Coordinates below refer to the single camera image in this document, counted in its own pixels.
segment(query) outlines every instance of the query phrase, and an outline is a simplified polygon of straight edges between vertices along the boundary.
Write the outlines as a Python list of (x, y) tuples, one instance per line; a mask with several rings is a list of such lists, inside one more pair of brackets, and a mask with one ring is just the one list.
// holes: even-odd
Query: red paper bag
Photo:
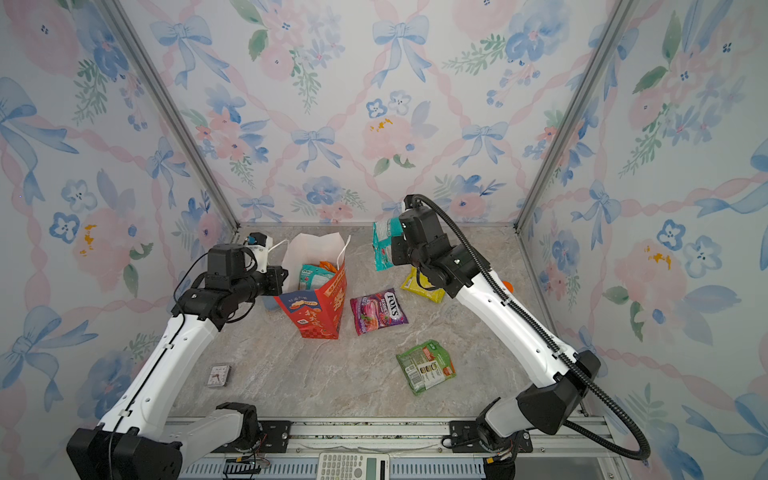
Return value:
[[(338, 233), (322, 237), (299, 233), (288, 244), (282, 267), (288, 269), (282, 295), (274, 297), (283, 312), (307, 339), (338, 339), (341, 314), (346, 294), (344, 250), (349, 244)], [(301, 266), (327, 261), (337, 265), (338, 272), (317, 290), (297, 290)]]

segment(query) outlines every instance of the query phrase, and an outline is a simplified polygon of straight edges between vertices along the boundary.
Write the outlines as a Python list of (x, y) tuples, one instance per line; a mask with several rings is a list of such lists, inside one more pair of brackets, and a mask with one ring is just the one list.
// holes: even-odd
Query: purple candy bag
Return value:
[(355, 316), (355, 329), (358, 335), (378, 330), (385, 326), (408, 323), (395, 296), (395, 289), (390, 288), (373, 295), (353, 298), (349, 301)]

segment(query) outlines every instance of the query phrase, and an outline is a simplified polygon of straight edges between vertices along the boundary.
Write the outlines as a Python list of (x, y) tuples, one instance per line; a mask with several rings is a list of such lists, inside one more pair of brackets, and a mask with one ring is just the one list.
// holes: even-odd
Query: calculator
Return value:
[(321, 453), (317, 480), (389, 480), (389, 455)]

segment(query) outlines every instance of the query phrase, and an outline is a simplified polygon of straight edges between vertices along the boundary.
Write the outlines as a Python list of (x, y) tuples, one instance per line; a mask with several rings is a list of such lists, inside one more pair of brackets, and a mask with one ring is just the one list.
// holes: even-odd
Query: snack package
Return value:
[(376, 255), (376, 271), (386, 270), (392, 263), (392, 237), (402, 235), (398, 217), (373, 224), (373, 251)]
[(451, 356), (435, 340), (427, 340), (405, 353), (397, 355), (402, 372), (414, 395), (456, 376)]
[(329, 282), (336, 274), (321, 266), (302, 265), (299, 290), (316, 290)]
[(352, 306), (358, 335), (386, 326), (408, 323), (393, 288), (373, 295), (353, 298), (349, 301), (349, 305)]
[(419, 275), (419, 272), (416, 270), (415, 266), (412, 266), (411, 274), (408, 275), (408, 278), (406, 278), (406, 281), (402, 283), (400, 288), (415, 293), (416, 295), (421, 295), (435, 303), (442, 302), (442, 298), (445, 296), (445, 290), (442, 288), (437, 290), (424, 290), (419, 286), (419, 282), (421, 282), (421, 284), (426, 288), (431, 287), (432, 284), (427, 280), (427, 277), (423, 275), (420, 276), (419, 282), (417, 282), (416, 275)]

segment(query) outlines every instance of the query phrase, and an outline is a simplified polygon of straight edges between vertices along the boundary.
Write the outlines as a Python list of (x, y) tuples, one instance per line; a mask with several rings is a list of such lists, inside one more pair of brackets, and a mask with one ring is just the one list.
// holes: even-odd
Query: floral wallpaper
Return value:
[(241, 220), (506, 223), (614, 0), (123, 3)]
[(72, 432), (131, 384), (181, 275), (230, 232), (93, 4), (0, 12), (0, 477), (69, 478)]
[(650, 440), (634, 478), (768, 478), (766, 21), (638, 2), (525, 225), (558, 332)]

